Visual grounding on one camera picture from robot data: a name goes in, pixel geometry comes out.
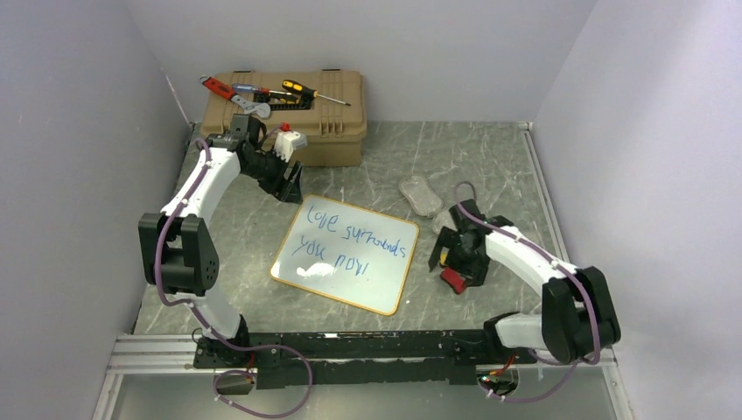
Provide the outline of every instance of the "white wall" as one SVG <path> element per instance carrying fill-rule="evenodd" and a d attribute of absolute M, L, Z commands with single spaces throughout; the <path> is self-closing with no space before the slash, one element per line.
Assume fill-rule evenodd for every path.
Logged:
<path fill-rule="evenodd" d="M 742 5 L 601 0 L 535 119 L 638 418 L 741 418 Z"/>
<path fill-rule="evenodd" d="M 377 120 L 533 121 L 595 0 L 128 0 L 188 118 L 202 74 L 363 72 Z"/>
<path fill-rule="evenodd" d="M 187 125 L 125 5 L 0 4 L 0 417 L 90 418 Z"/>

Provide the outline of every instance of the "white plastic object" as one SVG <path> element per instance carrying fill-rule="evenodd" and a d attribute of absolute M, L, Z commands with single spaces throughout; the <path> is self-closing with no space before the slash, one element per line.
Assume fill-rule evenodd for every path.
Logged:
<path fill-rule="evenodd" d="M 516 313 L 494 325 L 500 342 L 507 348 L 526 347 L 546 350 L 541 334 L 541 315 Z"/>
<path fill-rule="evenodd" d="M 502 229 L 516 237 L 524 238 L 521 231 L 515 226 L 505 226 Z M 550 261 L 538 255 L 525 243 L 514 241 L 504 234 L 497 232 L 488 234 L 485 239 L 485 247 L 490 259 L 508 267 L 538 293 L 538 296 L 541 296 L 543 284 L 551 278 L 564 278 L 564 274 L 556 266 L 552 266 L 553 264 Z M 558 261 L 558 265 L 567 269 L 571 274 L 577 273 L 577 267 L 574 265 L 563 262 L 551 254 L 549 256 L 551 260 Z"/>
<path fill-rule="evenodd" d="M 240 328 L 240 313 L 229 303 L 227 295 L 221 291 L 218 284 L 207 290 L 204 296 L 176 293 L 175 298 L 187 298 L 193 302 L 209 324 L 203 325 L 203 333 L 209 339 L 216 340 L 212 331 L 216 331 L 228 340 L 237 335 L 237 330 Z"/>
<path fill-rule="evenodd" d="M 284 162 L 288 162 L 291 160 L 294 151 L 298 151 L 306 145 L 306 135 L 298 131 L 279 131 L 273 150 Z"/>
<path fill-rule="evenodd" d="M 401 180 L 399 191 L 420 216 L 433 217 L 443 209 L 443 200 L 433 191 L 428 180 L 420 175 Z"/>
<path fill-rule="evenodd" d="M 214 214 L 221 196 L 224 195 L 229 184 L 232 184 L 232 181 L 240 174 L 240 161 L 233 151 L 213 147 L 211 148 L 211 159 L 213 165 L 209 167 L 199 187 L 193 192 L 191 198 L 185 202 L 185 207 L 180 212 L 181 217 L 192 214 L 203 218 L 207 226 L 211 223 L 211 216 Z M 184 201 L 183 197 L 199 176 L 201 167 L 206 163 L 206 160 L 206 152 L 202 150 L 199 162 L 193 168 L 183 187 L 180 188 L 175 198 L 162 208 L 161 211 L 166 216 L 171 215 L 175 211 L 175 207 Z"/>
<path fill-rule="evenodd" d="M 433 218 L 433 232 L 435 232 L 436 235 L 440 234 L 441 228 L 443 226 L 449 228 L 450 230 L 456 230 L 456 223 L 453 222 L 451 213 L 449 213 L 448 210 L 444 210 L 436 214 L 436 217 Z"/>

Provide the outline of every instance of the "yellow screwdriver handle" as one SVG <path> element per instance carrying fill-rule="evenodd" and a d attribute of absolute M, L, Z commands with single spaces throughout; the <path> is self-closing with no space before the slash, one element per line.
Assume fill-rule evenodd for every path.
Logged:
<path fill-rule="evenodd" d="M 309 89 L 308 87 L 294 80 L 284 80 L 281 86 L 283 86 L 283 88 L 288 90 L 289 92 L 293 92 L 295 94 L 307 95 L 311 96 L 312 98 L 317 97 L 316 90 Z"/>

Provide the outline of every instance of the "screwdriver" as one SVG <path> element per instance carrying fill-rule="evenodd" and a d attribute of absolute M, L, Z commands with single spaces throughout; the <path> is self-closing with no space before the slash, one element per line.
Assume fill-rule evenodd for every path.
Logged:
<path fill-rule="evenodd" d="M 288 90 L 289 92 L 293 92 L 295 94 L 307 95 L 311 96 L 312 98 L 316 98 L 319 96 L 320 98 L 325 98 L 328 101 L 342 103 L 343 105 L 346 105 L 348 107 L 350 106 L 350 104 L 347 102 L 343 102 L 340 99 L 335 99 L 329 96 L 324 96 L 323 94 L 319 94 L 319 92 L 317 92 L 316 90 L 309 89 L 308 87 L 294 80 L 284 80 L 281 86 L 283 86 L 283 88 Z"/>
<path fill-rule="evenodd" d="M 288 92 L 281 92 L 280 90 L 270 90 L 265 87 L 258 87 L 255 85 L 247 85 L 244 83 L 233 83 L 232 89 L 238 93 L 254 93 L 254 94 L 266 94 L 271 98 L 276 98 L 283 103 L 297 103 L 298 98 Z"/>

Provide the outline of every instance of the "black mounting bar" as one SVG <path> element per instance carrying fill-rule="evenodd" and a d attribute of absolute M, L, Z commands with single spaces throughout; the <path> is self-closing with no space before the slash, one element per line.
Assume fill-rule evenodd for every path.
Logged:
<path fill-rule="evenodd" d="M 212 341 L 199 340 L 195 368 L 229 368 L 215 357 Z M 503 365 L 512 354 L 518 363 L 535 363 L 525 349 L 500 345 L 487 330 L 377 332 L 252 332 L 250 344 L 283 344 L 310 360 L 315 384 L 477 381 L 477 365 Z M 306 384 L 306 368 L 293 354 L 255 352 L 258 389 Z"/>

